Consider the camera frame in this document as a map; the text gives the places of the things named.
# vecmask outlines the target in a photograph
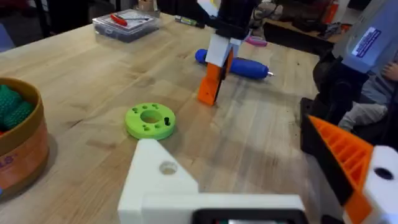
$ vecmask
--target orange triangular part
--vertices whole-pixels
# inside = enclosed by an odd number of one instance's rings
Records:
[[[353,188],[362,191],[373,146],[322,119],[314,116],[309,116],[309,118]]]

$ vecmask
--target blue handle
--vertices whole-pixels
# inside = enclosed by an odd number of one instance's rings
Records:
[[[195,54],[195,58],[199,63],[206,64],[206,54],[207,50],[199,49]],[[234,58],[231,72],[246,78],[263,79],[268,75],[268,67],[253,60]]]

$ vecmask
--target green knitted material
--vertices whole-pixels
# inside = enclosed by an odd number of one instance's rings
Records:
[[[22,100],[20,94],[0,85],[0,128],[8,131],[23,122],[34,107]]]

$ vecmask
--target orange 3d printed part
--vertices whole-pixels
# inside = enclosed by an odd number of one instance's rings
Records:
[[[225,79],[231,68],[233,51],[231,50],[225,60],[224,66],[219,67],[212,63],[207,64],[207,74],[200,83],[198,100],[212,106],[217,100],[221,82]]]
[[[325,147],[333,156],[334,161],[331,161],[331,158],[328,159],[326,154],[322,155],[322,152],[316,154],[315,157],[317,157],[321,167],[325,163],[328,164],[329,168],[323,168],[323,171],[351,222],[354,224],[361,223],[372,211],[371,204],[363,195],[363,188],[373,146],[319,118],[309,116],[309,120],[321,137]],[[333,172],[335,167],[340,168],[340,171]],[[347,184],[346,181],[351,187],[348,192],[344,188],[344,185]]]

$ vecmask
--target green gear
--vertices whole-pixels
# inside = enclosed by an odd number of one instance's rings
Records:
[[[160,140],[173,133],[175,115],[160,103],[141,103],[129,109],[125,122],[127,132],[133,137]]]

